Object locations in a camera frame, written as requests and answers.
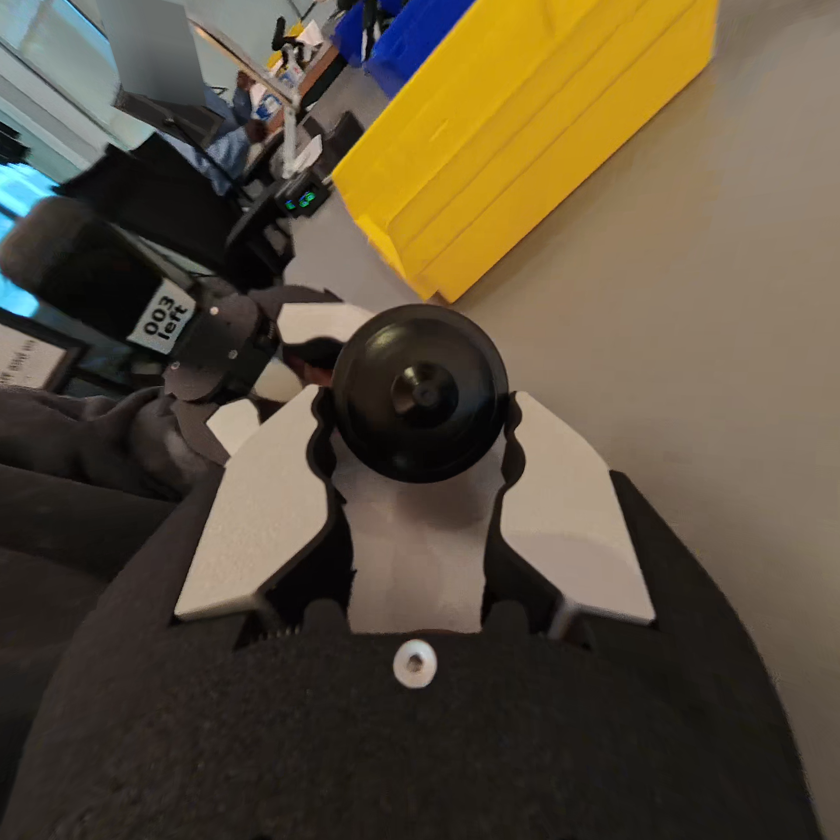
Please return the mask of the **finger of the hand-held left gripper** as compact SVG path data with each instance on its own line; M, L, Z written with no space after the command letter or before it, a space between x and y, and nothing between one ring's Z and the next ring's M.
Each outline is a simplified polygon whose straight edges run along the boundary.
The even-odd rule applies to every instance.
M290 367L267 366L244 396L217 396L209 402L174 399L171 410L185 445L205 460L224 466L302 387Z
M283 345L318 340L345 344L375 313L327 290L278 286L254 290L253 301L275 323Z

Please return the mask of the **black office chair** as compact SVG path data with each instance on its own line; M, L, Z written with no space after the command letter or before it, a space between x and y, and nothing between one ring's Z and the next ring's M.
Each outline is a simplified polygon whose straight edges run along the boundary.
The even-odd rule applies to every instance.
M108 146L56 194L211 270L239 291L282 285L295 255L275 187L240 206L234 197L217 195L158 133L132 151Z

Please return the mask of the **clear document stand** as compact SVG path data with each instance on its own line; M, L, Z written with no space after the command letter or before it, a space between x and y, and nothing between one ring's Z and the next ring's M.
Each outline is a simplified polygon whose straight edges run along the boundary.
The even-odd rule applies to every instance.
M186 14L193 31L208 44L232 60L239 70L248 73L255 84L250 90L252 114L260 119L260 108L274 104L263 119L267 129L266 139L256 144L248 153L244 180L259 177L266 170L274 180L288 180L308 167L297 153L297 127L301 112L303 87L314 81L314 68L321 58L330 57L326 39L316 22L301 24L301 39L314 47L311 63L305 70L291 65L283 71L270 71L255 62L243 48L217 27L205 23L191 12Z

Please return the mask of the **blue storage bin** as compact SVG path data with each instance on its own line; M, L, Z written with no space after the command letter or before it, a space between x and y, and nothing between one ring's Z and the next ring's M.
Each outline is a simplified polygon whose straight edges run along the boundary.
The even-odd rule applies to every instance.
M362 65L363 1L338 1L331 41L345 62Z
M364 62L393 100L473 5L473 1L411 1L403 6Z

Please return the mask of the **black framed marker sign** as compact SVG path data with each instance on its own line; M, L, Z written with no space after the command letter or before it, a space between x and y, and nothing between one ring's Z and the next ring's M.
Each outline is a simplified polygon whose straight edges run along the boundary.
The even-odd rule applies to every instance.
M65 392L90 345L1 310L1 386Z

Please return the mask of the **black bottle lid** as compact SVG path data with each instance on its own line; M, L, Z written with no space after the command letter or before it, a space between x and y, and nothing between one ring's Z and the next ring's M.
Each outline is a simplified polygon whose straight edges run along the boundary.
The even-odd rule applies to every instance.
M375 315L332 373L335 428L385 478L431 484L481 460L506 421L508 373L466 316L429 304Z

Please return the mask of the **yellow storage bin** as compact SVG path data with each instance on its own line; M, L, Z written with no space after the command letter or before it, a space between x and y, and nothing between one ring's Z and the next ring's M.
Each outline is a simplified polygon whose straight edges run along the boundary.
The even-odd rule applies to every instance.
M452 303L710 63L714 1L474 2L337 166L369 245Z

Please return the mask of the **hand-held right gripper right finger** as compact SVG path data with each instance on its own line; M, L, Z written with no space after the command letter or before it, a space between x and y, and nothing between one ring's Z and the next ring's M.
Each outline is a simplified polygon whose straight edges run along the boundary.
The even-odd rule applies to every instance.
M530 394L514 392L508 406L485 620L512 602L531 634L553 639L580 615L649 626L655 607L604 458Z

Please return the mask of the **black charger with green lights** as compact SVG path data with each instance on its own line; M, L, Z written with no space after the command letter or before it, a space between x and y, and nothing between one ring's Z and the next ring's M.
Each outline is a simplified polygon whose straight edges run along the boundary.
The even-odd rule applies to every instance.
M281 212L289 218L311 217L327 201L330 194L330 184L324 184L321 177L305 171L280 185L276 203Z

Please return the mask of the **person's left hand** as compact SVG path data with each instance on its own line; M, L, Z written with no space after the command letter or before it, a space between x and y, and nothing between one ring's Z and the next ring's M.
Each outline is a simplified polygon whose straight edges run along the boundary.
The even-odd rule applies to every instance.
M320 337L303 343L285 343L281 357L302 384L330 387L341 349L342 344L335 339Z

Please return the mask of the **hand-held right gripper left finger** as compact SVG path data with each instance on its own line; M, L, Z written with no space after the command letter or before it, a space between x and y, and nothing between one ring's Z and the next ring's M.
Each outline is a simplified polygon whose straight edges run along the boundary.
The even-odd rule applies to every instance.
M333 484L332 392L306 386L229 456L174 617L256 613L303 624L311 603L347 616L354 580L350 525Z

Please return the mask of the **black box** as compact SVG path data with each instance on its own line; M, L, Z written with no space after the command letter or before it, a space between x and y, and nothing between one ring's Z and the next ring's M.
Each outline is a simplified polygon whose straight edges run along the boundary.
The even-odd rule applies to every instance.
M335 126L324 136L324 150L329 151L336 161L343 157L363 137L365 128L352 111L341 114Z

